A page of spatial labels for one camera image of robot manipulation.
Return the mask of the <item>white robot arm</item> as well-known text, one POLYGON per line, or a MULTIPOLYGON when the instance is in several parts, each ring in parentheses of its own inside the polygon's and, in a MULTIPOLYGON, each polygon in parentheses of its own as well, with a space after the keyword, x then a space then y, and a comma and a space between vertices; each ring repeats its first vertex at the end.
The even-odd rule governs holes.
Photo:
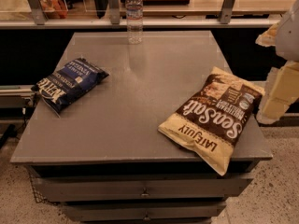
POLYGON ((265 94, 256 119, 261 124, 278 121, 299 99, 299 0, 255 41, 262 47, 274 47, 276 55, 286 63, 272 67, 265 81, 265 94))

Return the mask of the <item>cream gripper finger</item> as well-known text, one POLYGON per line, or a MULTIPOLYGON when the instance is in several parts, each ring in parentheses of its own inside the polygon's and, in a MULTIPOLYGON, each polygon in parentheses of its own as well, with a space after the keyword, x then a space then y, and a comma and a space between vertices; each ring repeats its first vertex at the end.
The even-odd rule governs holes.
POLYGON ((287 61, 280 68, 272 67, 264 90, 256 119, 261 124, 273 124, 299 99, 299 63, 287 61))
POLYGON ((262 47, 274 47, 276 45, 276 35, 278 30, 278 24, 275 23, 269 27, 265 32, 258 35, 255 43, 262 47))

